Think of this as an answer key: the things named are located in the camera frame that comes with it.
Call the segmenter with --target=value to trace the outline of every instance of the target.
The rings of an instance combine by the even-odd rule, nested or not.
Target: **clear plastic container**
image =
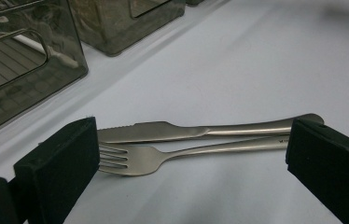
[[[66,0],[0,0],[0,125],[87,72]]]
[[[186,0],[70,0],[82,41],[108,56],[184,15]]]

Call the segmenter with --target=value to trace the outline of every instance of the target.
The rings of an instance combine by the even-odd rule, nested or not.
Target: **white table surface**
[[[205,0],[0,129],[0,176],[77,119],[98,128],[218,125],[314,112],[349,136],[349,1]],[[156,144],[170,151],[220,141]],[[98,172],[65,223],[341,223],[286,169],[286,152],[169,161],[153,175]]]

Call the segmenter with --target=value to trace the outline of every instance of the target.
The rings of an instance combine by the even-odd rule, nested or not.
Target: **stainless steel fork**
[[[218,152],[283,149],[288,135],[266,137],[242,142],[193,147],[174,152],[161,152],[154,147],[100,143],[101,164],[99,170],[117,175],[148,175],[157,171],[161,164],[174,158]]]

